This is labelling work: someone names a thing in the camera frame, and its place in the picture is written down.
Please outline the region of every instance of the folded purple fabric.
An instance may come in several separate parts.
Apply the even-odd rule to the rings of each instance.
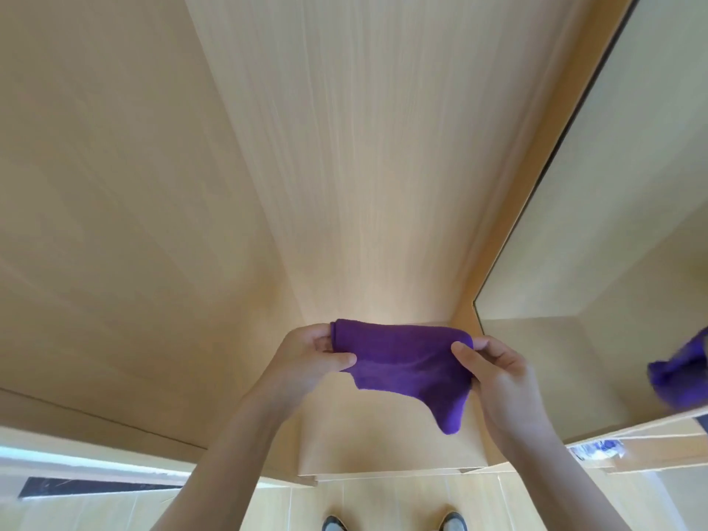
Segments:
[[[450,352],[455,341],[472,347],[472,338],[454,328],[332,322],[334,351],[357,356],[357,363],[345,372],[351,373],[359,389],[423,401],[445,434],[459,430],[472,387],[472,374]]]
[[[674,409],[682,410],[708,402],[708,359],[703,328],[668,361],[655,361],[646,368],[649,381],[659,397]]]

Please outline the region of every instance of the tile floor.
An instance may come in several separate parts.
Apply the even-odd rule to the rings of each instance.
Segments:
[[[685,531],[652,473],[591,476],[633,530]],[[148,531],[175,491],[27,500],[0,506],[3,531]],[[350,531],[431,531],[449,509],[470,531],[541,531],[545,527],[516,473],[351,479],[313,489],[259,489],[243,531],[319,531],[328,513]]]

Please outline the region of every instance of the foot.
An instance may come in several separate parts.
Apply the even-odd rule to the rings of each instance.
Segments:
[[[328,516],[322,524],[322,531],[347,531],[347,528],[336,516]]]
[[[465,518],[462,517],[460,513],[451,512],[447,513],[445,518],[442,519],[438,531],[467,531],[467,524],[465,523]]]

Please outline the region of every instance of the person's right hand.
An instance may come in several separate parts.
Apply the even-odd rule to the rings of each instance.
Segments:
[[[529,444],[557,439],[541,400],[533,368],[494,337],[476,337],[474,350],[459,341],[452,353],[473,375],[484,420],[494,443],[507,458]]]

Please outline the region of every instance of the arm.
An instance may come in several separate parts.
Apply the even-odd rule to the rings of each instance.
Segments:
[[[288,333],[153,531],[238,529],[282,422],[326,373],[355,362],[332,353],[329,324]]]
[[[462,343],[452,353],[474,376],[494,443],[526,485],[549,531],[629,531],[629,527],[570,454],[548,419],[536,375],[497,339]]]

